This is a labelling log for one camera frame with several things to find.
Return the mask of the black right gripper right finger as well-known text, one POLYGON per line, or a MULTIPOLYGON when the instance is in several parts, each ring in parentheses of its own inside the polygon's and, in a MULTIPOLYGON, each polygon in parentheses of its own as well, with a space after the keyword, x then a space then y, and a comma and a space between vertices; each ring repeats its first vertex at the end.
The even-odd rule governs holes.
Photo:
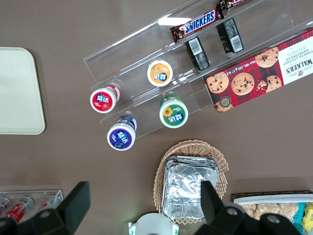
POLYGON ((201 209, 206 220, 197 235, 246 235, 246 213, 240 206, 225 205, 209 181, 201 182, 201 209))

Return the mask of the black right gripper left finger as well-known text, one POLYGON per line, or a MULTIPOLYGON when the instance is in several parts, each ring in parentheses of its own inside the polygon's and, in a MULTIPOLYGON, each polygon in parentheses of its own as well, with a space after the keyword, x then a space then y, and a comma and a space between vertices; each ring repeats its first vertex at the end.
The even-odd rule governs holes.
POLYGON ((89 209, 89 182, 79 182, 58 207, 44 209, 22 223, 22 234, 73 235, 89 209))

